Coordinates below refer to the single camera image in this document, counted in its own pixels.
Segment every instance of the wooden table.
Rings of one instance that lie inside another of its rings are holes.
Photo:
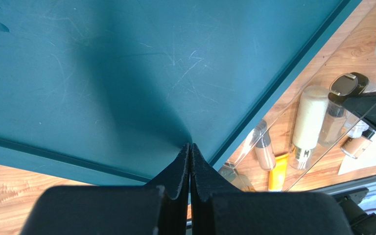
[[[339,75],[353,71],[362,73],[370,80],[376,81],[376,55],[374,55],[376,4],[374,3],[376,3],[376,0],[363,1],[358,6],[265,116],[268,123],[276,120],[269,131],[276,155],[288,152],[298,108],[298,98],[289,101],[302,90],[303,84],[310,80],[308,83],[310,85],[329,87]],[[320,161],[303,177],[304,172],[302,170],[295,170],[288,166],[287,179],[283,190],[292,187],[300,177],[302,178],[291,190],[315,189],[376,175],[376,167],[362,169],[357,173],[337,175],[345,156],[339,146],[345,140],[346,138],[343,138],[321,159],[321,154],[317,155],[316,151],[312,161],[316,162],[319,159]],[[229,161],[237,159],[242,149],[243,146],[241,145]],[[250,179],[256,190],[267,190],[268,172],[261,170],[253,150],[246,154],[237,166],[237,170]]]
[[[376,0],[363,0],[299,75],[288,89],[288,93],[282,95],[265,119],[269,122],[274,121],[277,114],[288,106],[294,94],[297,94],[313,76],[321,77],[323,82],[330,83],[342,73],[359,71],[376,80],[375,44]],[[289,141],[296,108],[297,104],[293,102],[277,120],[278,123],[283,124],[271,129],[270,134],[273,139],[276,136],[276,142]],[[274,146],[275,151],[277,153],[285,151],[284,145]],[[344,155],[337,147],[332,149],[292,190],[320,188],[376,175],[376,167],[370,167],[337,176],[343,157]],[[257,190],[267,189],[268,173],[260,170],[253,151],[245,156],[238,166],[238,171],[247,175]],[[296,173],[294,170],[288,169],[287,185],[291,185],[291,182],[297,179]],[[82,185],[83,183],[0,165],[0,234],[17,234],[39,195],[51,186],[66,184]]]

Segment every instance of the makeup product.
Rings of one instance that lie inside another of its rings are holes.
[[[218,170],[218,173],[228,182],[231,182],[236,178],[234,165],[230,163],[224,163],[224,165]]]
[[[268,191],[280,192],[286,178],[289,153],[276,157],[276,167],[269,172]]]
[[[368,89],[376,89],[376,83],[370,82],[368,77],[357,72],[345,73],[335,79],[330,86],[329,93],[330,103],[335,104],[335,106],[329,104],[329,108],[327,109],[328,114],[326,115],[327,122],[323,123],[323,127],[326,125],[326,130],[330,131],[324,134],[322,130],[319,139],[321,145],[330,147],[340,136],[343,126],[345,126],[346,129],[349,129],[354,123],[356,123],[358,118],[351,113],[345,114],[345,109],[341,106],[341,103],[343,103],[348,97],[360,95]],[[368,129],[368,126],[363,126],[363,124],[364,122],[359,122],[354,128],[352,128],[348,135],[353,138],[360,137],[362,132]]]
[[[321,127],[318,143],[324,147],[332,146],[341,136],[343,125],[346,122],[345,108],[329,101],[327,113]]]
[[[252,183],[250,183],[247,176],[239,174],[238,171],[232,167],[232,164],[224,163],[218,173],[243,192],[255,192],[255,188]]]
[[[232,185],[243,192],[256,192],[250,180],[245,175],[237,174],[236,178],[231,181]]]
[[[347,119],[346,121],[346,128],[349,129],[355,122],[357,122],[357,120],[359,120],[358,117],[356,117],[355,115],[351,114],[351,116]],[[356,125],[354,125],[350,131],[347,133],[347,135],[350,137],[350,138],[353,138],[353,139],[357,139],[359,137],[362,136],[362,133],[366,130],[368,130],[369,128],[369,125],[366,124],[364,121],[358,121],[356,123]]]
[[[366,148],[372,143],[371,137],[375,134],[375,131],[369,127],[368,130],[362,133],[362,136],[354,139],[349,138],[341,147],[341,150],[354,159],[357,159]]]
[[[348,97],[355,97],[362,94],[365,91],[376,90],[376,82],[371,82],[368,77],[357,72],[346,73],[339,76],[330,86],[329,100],[330,102],[341,107],[341,104]],[[353,126],[358,118],[347,113],[347,120],[344,123],[344,127],[349,129]],[[364,122],[358,122],[348,133],[352,138],[359,138],[362,132],[368,129],[368,125]]]
[[[270,171],[275,168],[276,160],[267,128],[268,126],[266,121],[262,119],[254,128],[253,134],[254,138],[258,140],[255,145],[255,153],[258,158],[260,168]]]
[[[291,145],[290,165],[296,169],[309,167],[329,103],[328,94],[327,88],[312,85],[301,95]]]

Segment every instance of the teal surface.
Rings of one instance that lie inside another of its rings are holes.
[[[219,168],[360,0],[0,0],[0,164],[142,184]]]

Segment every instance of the yellow tube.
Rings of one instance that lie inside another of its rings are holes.
[[[282,191],[283,183],[286,178],[286,167],[288,166],[289,153],[275,158],[276,166],[269,172],[268,190],[271,192]]]

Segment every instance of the acrylic organizer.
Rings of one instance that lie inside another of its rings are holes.
[[[237,177],[246,178],[244,185],[251,184],[256,191],[291,189],[342,138],[357,139],[369,134],[369,126],[361,121],[363,116],[354,116],[340,102],[375,91],[375,77],[354,71],[328,77],[315,75],[299,89],[288,89],[283,96],[291,100],[276,103],[273,109],[279,111],[268,112],[256,123],[222,167],[221,175],[224,177],[222,172],[232,169]],[[276,177],[282,178],[279,171],[285,169],[283,185],[272,182],[272,174],[276,171]]]

